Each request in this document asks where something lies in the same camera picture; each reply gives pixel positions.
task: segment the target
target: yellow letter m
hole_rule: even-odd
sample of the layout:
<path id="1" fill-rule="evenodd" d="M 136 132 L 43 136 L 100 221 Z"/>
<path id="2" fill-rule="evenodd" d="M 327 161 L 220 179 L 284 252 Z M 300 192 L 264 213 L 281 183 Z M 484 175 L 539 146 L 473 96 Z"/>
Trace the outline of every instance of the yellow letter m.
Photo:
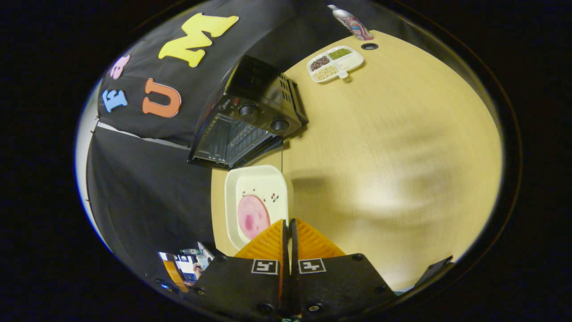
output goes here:
<path id="1" fill-rule="evenodd" d="M 185 37 L 171 40 L 163 45 L 159 52 L 159 59 L 165 56 L 172 56 L 189 62 L 190 67 L 196 67 L 205 55 L 205 51 L 188 50 L 189 48 L 207 47 L 212 41 L 202 32 L 210 33 L 211 37 L 218 37 L 224 34 L 239 18 L 235 15 L 228 18 L 214 17 L 197 13 L 190 17 L 181 26 L 186 33 Z"/>

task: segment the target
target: white compartment tray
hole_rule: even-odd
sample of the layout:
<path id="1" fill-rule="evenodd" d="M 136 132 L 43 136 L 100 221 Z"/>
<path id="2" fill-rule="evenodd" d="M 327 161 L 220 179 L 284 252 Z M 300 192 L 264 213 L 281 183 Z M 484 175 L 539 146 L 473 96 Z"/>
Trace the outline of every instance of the white compartment tray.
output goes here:
<path id="1" fill-rule="evenodd" d="M 338 49 L 348 49 L 351 53 L 342 56 L 338 59 L 333 60 L 329 54 L 335 52 Z M 329 63 L 325 64 L 324 66 L 316 69 L 316 70 L 312 70 L 312 63 L 315 62 L 316 60 L 322 58 L 323 56 L 328 57 L 329 59 Z M 310 59 L 310 61 L 308 61 L 308 64 L 306 65 L 306 67 L 308 68 L 308 73 L 310 74 L 310 77 L 312 78 L 313 81 L 317 82 L 317 83 L 322 83 L 325 81 L 329 81 L 332 78 L 335 77 L 340 77 L 340 78 L 346 78 L 348 77 L 348 72 L 356 69 L 357 67 L 359 67 L 361 64 L 363 63 L 363 56 L 356 52 L 355 50 L 351 49 L 348 46 L 337 46 L 331 49 L 326 50 L 325 52 L 320 53 L 319 55 L 317 55 L 316 57 Z M 319 72 L 320 70 L 323 70 L 325 68 L 328 68 L 330 66 L 334 66 L 337 69 L 337 73 L 322 79 L 322 80 L 318 80 L 316 78 L 316 73 Z"/>

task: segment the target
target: spray bottle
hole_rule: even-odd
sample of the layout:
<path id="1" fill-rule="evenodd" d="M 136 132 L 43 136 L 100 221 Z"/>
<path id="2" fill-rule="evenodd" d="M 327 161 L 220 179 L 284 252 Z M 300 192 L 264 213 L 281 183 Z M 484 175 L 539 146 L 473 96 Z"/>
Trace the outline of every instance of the spray bottle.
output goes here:
<path id="1" fill-rule="evenodd" d="M 341 22 L 342 25 L 346 26 L 359 40 L 371 40 L 374 38 L 372 34 L 367 31 L 363 23 L 354 17 L 353 14 L 339 9 L 335 5 L 328 5 L 328 8 L 332 9 L 333 16 Z"/>

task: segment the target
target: beans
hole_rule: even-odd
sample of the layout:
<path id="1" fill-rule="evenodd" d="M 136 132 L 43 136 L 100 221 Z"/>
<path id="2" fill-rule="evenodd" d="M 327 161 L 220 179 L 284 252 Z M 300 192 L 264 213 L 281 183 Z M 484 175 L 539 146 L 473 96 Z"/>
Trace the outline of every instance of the beans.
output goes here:
<path id="1" fill-rule="evenodd" d="M 315 62 L 310 65 L 312 71 L 317 70 L 318 68 L 324 66 L 325 64 L 329 63 L 329 59 L 326 56 L 322 56 L 318 58 Z"/>
<path id="2" fill-rule="evenodd" d="M 337 74 L 337 68 L 335 66 L 328 66 L 324 69 L 318 70 L 314 74 L 314 78 L 317 80 L 325 80 L 330 76 Z"/>
<path id="3" fill-rule="evenodd" d="M 340 48 L 340 49 L 336 50 L 335 52 L 330 53 L 329 56 L 332 57 L 332 59 L 338 59 L 341 56 L 345 56 L 349 53 L 351 53 L 350 50 L 348 50 L 346 48 Z"/>

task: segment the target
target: table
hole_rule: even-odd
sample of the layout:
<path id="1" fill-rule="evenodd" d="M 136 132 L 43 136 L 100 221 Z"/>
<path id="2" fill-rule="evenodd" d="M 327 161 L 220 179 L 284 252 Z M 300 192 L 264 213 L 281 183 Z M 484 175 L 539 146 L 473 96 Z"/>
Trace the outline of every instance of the table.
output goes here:
<path id="1" fill-rule="evenodd" d="M 285 74 L 298 83 L 310 120 L 253 164 L 281 168 L 294 188 L 291 218 L 320 230 L 347 254 L 364 253 L 393 290 L 408 289 L 428 265 L 458 260 L 494 207 L 502 173 L 498 130 L 483 101 L 447 65 L 372 31 L 374 50 L 354 36 L 332 43 Z M 315 83 L 307 62 L 347 45 L 363 65 Z M 216 246 L 229 256 L 226 171 L 212 173 Z"/>

